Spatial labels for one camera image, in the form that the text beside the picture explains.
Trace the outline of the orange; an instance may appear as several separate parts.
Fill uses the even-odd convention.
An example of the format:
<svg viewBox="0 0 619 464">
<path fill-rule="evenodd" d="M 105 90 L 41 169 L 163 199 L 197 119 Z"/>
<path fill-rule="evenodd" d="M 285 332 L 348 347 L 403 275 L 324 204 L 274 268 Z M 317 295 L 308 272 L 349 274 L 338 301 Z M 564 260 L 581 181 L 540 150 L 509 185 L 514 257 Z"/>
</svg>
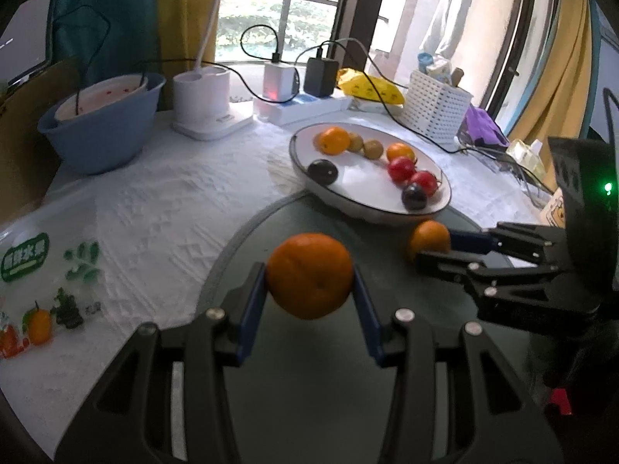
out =
<svg viewBox="0 0 619 464">
<path fill-rule="evenodd" d="M 411 146 L 408 146 L 406 143 L 393 143 L 386 149 L 386 158 L 389 162 L 400 157 L 408 158 L 414 164 L 417 162 L 417 155 Z"/>
<path fill-rule="evenodd" d="M 348 132 L 340 127 L 330 127 L 318 134 L 316 138 L 317 149 L 325 155 L 335 156 L 345 152 L 351 137 Z"/>
<path fill-rule="evenodd" d="M 284 311 L 304 321 L 342 307 L 351 293 L 354 264 L 346 247 L 324 234 L 299 234 L 268 258 L 268 290 Z"/>
<path fill-rule="evenodd" d="M 434 220 L 427 220 L 417 225 L 408 241 L 409 257 L 414 258 L 423 251 L 448 254 L 451 249 L 449 229 Z"/>
</svg>

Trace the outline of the tissue pack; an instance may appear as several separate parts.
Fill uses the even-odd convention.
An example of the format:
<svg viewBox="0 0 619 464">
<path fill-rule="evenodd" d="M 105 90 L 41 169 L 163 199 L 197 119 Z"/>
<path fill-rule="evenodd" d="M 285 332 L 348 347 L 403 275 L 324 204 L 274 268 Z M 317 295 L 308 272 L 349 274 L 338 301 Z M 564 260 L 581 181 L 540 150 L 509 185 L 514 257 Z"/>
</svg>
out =
<svg viewBox="0 0 619 464">
<path fill-rule="evenodd" d="M 508 146 L 506 153 L 518 164 L 530 171 L 536 178 L 543 181 L 545 174 L 547 174 L 544 162 L 540 157 L 543 145 L 539 139 L 535 139 L 530 145 L 524 143 L 521 139 L 514 139 Z"/>
</svg>

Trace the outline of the red apple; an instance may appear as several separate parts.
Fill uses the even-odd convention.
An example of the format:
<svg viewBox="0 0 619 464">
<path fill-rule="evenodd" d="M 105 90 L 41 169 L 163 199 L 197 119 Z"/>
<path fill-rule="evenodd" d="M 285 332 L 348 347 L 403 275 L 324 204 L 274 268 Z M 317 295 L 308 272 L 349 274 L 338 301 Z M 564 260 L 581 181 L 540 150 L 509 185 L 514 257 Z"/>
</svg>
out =
<svg viewBox="0 0 619 464">
<path fill-rule="evenodd" d="M 396 183 L 402 183 L 410 179 L 416 172 L 416 163 L 407 156 L 395 157 L 387 166 L 387 173 Z"/>
<path fill-rule="evenodd" d="M 428 198 L 432 197 L 439 189 L 441 182 L 435 174 L 429 171 L 416 171 L 408 180 L 409 184 L 420 186 Z"/>
</svg>

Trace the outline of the dark plum right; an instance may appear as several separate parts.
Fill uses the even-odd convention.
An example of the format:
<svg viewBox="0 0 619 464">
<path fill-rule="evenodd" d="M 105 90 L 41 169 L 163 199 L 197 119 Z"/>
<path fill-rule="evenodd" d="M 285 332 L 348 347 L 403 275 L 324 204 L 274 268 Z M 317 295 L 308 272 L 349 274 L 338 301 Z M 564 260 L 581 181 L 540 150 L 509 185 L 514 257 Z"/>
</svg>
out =
<svg viewBox="0 0 619 464">
<path fill-rule="evenodd" d="M 410 183 L 402 189 L 401 201 L 407 211 L 415 212 L 424 210 L 428 197 L 424 189 L 418 183 Z"/>
</svg>

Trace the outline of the dark round glass tray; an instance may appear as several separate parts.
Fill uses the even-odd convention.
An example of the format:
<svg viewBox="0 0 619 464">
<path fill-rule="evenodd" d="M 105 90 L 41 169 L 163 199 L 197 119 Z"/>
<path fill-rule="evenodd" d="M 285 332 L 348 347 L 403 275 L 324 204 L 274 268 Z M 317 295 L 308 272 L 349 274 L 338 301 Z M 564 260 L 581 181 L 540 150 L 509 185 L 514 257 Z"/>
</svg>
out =
<svg viewBox="0 0 619 464">
<path fill-rule="evenodd" d="M 485 324 L 464 289 L 417 275 L 404 256 L 406 229 L 348 219 L 307 193 L 276 201 L 236 232 L 202 287 L 198 309 L 221 304 L 254 264 L 307 232 L 342 242 L 377 297 L 389 295 L 443 328 L 479 322 L 528 391 L 527 333 Z M 315 321 L 267 300 L 250 357 L 224 379 L 243 462 L 382 463 L 395 370 L 379 368 L 368 354 L 354 299 Z"/>
</svg>

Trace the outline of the white perforated basket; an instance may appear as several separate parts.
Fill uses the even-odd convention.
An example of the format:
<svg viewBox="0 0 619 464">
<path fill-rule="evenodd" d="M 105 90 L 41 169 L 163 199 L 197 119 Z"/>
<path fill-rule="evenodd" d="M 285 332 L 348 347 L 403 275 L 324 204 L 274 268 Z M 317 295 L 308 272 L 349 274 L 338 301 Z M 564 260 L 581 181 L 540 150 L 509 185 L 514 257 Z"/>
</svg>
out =
<svg viewBox="0 0 619 464">
<path fill-rule="evenodd" d="M 454 143 L 465 119 L 472 95 L 418 70 L 410 75 L 399 121 L 434 143 Z"/>
</svg>

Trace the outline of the white lace tablecloth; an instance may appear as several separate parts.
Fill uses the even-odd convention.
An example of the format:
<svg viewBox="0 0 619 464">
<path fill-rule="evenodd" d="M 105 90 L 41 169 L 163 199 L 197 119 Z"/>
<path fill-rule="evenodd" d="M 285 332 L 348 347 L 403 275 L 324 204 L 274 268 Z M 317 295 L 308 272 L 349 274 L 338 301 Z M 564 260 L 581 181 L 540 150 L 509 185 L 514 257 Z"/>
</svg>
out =
<svg viewBox="0 0 619 464">
<path fill-rule="evenodd" d="M 38 212 L 89 207 L 100 215 L 109 263 L 111 321 L 120 338 L 56 338 L 1 365 L 1 389 L 42 449 L 53 455 L 108 363 L 142 322 L 191 321 L 208 275 L 236 232 L 276 201 L 303 193 L 289 159 L 292 130 L 256 123 L 199 143 L 159 114 L 127 167 L 90 178 L 61 170 Z"/>
</svg>

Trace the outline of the brown kiwi right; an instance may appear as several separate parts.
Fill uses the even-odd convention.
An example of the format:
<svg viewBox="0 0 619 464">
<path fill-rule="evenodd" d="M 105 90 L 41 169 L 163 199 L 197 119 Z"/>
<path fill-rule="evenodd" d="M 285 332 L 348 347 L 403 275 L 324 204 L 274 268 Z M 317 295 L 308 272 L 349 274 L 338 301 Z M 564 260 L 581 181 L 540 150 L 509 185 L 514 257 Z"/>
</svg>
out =
<svg viewBox="0 0 619 464">
<path fill-rule="evenodd" d="M 384 153 L 383 145 L 377 139 L 366 139 L 363 143 L 363 154 L 368 160 L 379 160 Z"/>
</svg>

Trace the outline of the brown kiwi left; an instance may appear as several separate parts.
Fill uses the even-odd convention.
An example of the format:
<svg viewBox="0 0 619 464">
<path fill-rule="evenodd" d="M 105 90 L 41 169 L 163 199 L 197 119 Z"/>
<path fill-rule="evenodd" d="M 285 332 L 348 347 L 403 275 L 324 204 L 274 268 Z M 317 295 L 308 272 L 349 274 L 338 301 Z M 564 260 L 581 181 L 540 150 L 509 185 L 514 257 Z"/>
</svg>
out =
<svg viewBox="0 0 619 464">
<path fill-rule="evenodd" d="M 354 133 L 354 132 L 349 132 L 348 138 L 349 138 L 349 143 L 347 147 L 348 152 L 359 153 L 364 147 L 363 138 L 359 134 Z"/>
</svg>

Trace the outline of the yellow plastic bag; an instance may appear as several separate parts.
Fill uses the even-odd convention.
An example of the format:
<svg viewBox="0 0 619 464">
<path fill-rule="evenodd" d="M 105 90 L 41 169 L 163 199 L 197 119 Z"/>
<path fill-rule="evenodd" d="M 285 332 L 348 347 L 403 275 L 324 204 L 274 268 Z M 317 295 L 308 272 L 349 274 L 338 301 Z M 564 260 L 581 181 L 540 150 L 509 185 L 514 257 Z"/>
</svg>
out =
<svg viewBox="0 0 619 464">
<path fill-rule="evenodd" d="M 401 90 L 384 78 L 373 77 L 354 68 L 341 68 L 338 70 L 336 81 L 337 87 L 346 96 L 376 103 L 383 102 L 386 105 L 404 104 Z"/>
</svg>

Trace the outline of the blue plastic basin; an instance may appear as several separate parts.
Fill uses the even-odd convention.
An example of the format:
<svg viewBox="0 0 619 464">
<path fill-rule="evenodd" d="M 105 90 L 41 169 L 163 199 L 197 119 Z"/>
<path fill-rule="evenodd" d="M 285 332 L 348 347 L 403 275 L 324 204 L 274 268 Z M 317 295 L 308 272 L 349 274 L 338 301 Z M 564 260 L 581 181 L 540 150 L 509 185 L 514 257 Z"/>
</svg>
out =
<svg viewBox="0 0 619 464">
<path fill-rule="evenodd" d="M 102 174 L 128 164 L 150 136 L 159 95 L 166 79 L 154 72 L 144 75 L 146 89 L 72 121 L 55 119 L 58 106 L 38 122 L 63 164 L 85 175 Z"/>
</svg>

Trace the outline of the white power strip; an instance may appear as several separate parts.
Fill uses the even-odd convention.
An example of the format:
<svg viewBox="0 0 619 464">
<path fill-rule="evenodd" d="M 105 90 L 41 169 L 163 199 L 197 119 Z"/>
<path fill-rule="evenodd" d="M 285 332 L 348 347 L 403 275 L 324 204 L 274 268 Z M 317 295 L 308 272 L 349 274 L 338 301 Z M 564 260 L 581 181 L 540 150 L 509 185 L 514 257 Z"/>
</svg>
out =
<svg viewBox="0 0 619 464">
<path fill-rule="evenodd" d="M 329 97 L 315 97 L 301 93 L 284 104 L 265 103 L 260 99 L 255 99 L 254 111 L 261 121 L 285 126 L 297 121 L 347 110 L 351 102 L 350 96 L 344 96 L 339 92 Z"/>
</svg>

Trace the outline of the black charger adapter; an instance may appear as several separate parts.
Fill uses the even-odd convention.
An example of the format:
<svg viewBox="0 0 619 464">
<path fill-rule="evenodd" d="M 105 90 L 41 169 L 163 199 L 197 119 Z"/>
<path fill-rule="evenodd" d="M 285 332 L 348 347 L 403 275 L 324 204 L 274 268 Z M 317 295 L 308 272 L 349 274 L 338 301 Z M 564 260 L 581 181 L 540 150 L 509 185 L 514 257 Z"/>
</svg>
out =
<svg viewBox="0 0 619 464">
<path fill-rule="evenodd" d="M 339 63 L 329 58 L 311 58 L 306 64 L 303 91 L 310 96 L 329 97 L 336 87 Z"/>
</svg>

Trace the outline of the white bowl in basin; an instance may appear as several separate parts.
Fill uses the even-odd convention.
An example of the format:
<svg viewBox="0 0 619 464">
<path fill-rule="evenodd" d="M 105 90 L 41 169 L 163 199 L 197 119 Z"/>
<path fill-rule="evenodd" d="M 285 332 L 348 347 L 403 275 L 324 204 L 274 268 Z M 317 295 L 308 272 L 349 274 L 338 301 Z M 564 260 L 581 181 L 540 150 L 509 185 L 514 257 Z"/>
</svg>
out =
<svg viewBox="0 0 619 464">
<path fill-rule="evenodd" d="M 126 74 L 108 78 L 93 84 L 68 97 L 58 108 L 53 118 L 58 123 L 71 121 L 96 110 L 122 101 L 147 87 L 147 78 L 141 74 Z"/>
</svg>

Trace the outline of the dark monitor screen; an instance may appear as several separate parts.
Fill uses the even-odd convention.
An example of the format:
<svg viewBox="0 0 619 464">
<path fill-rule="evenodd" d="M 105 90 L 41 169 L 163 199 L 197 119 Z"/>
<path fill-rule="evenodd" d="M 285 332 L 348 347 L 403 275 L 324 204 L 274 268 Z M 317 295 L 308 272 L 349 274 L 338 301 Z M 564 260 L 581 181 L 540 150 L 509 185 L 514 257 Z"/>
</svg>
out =
<svg viewBox="0 0 619 464">
<path fill-rule="evenodd" d="M 12 88 L 49 64 L 53 1 L 24 0 L 1 36 L 1 84 Z"/>
</svg>

